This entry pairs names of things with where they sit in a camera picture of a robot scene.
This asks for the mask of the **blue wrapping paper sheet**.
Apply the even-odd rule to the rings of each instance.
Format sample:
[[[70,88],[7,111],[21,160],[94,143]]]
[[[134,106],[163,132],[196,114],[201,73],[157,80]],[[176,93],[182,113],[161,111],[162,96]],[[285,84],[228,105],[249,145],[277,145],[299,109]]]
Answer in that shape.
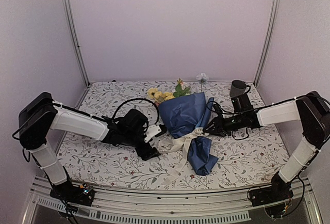
[[[203,131],[211,116],[213,100],[207,100],[200,92],[170,99],[158,106],[162,122],[172,138],[159,141],[157,148],[161,153],[183,153],[183,159],[174,169],[174,177],[180,174],[186,162],[201,176],[210,174],[217,163],[218,158],[210,154],[212,140]]]

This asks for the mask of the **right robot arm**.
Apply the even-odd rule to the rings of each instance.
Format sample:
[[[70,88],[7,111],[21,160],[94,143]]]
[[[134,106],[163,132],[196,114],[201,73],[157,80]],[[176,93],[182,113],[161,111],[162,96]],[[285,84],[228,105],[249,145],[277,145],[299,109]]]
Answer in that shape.
[[[217,116],[203,132],[224,137],[242,128],[276,126],[286,148],[291,149],[289,159],[272,177],[266,192],[270,201],[278,201],[329,141],[329,100],[311,91],[258,108],[253,107],[247,93],[231,101],[234,111],[226,117],[220,104],[213,103],[210,110]]]

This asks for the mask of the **pale blue fake flower stem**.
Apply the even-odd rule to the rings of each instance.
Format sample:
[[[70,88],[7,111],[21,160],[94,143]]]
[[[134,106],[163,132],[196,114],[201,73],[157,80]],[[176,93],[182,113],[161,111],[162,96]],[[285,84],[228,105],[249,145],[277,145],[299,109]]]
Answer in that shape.
[[[208,82],[209,77],[206,73],[200,73],[199,75],[196,76],[196,80],[200,84],[200,90],[203,91],[203,87]]]

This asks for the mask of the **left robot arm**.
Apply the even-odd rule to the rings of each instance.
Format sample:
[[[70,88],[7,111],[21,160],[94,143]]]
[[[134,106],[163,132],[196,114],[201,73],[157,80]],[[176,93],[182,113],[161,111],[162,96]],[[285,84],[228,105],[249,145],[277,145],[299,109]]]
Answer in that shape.
[[[148,131],[159,133],[160,128],[150,125],[148,117],[136,109],[130,109],[123,117],[116,114],[97,117],[56,102],[50,93],[43,92],[19,112],[18,122],[19,127],[12,138],[33,156],[65,200],[73,200],[77,190],[54,150],[47,144],[50,130],[89,137],[113,146],[133,147],[144,161],[159,155],[149,143],[155,134],[148,134]]]

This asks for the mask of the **clear plastic wrap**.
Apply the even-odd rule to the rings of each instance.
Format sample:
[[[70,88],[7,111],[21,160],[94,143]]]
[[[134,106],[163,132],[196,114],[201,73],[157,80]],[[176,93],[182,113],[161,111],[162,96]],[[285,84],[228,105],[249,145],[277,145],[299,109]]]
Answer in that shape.
[[[179,163],[168,172],[169,175],[164,178],[162,185],[170,185],[181,175],[181,171],[187,162],[188,150],[192,140],[198,137],[207,137],[208,135],[208,133],[203,132],[202,127],[197,127],[191,133],[186,134],[180,138],[166,139],[158,142],[157,150],[161,154],[182,151],[183,156]]]

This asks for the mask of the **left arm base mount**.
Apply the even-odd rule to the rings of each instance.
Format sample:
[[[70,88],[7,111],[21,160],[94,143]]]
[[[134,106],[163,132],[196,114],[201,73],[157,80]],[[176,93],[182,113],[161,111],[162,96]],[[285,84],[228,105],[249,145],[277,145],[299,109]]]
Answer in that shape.
[[[71,184],[61,184],[52,186],[50,196],[69,203],[91,206],[95,191],[89,186],[80,187]]]

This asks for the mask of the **white fake flower stem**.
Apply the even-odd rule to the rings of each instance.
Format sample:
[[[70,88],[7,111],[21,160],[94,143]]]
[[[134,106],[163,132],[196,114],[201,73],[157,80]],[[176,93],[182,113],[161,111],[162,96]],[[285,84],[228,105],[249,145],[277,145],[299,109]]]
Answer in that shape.
[[[190,95],[190,94],[191,94],[190,85],[184,83],[184,81],[181,78],[179,78],[177,80],[177,85],[175,87],[175,91],[173,92],[173,96],[175,98],[178,98],[178,97],[183,97],[183,96]]]

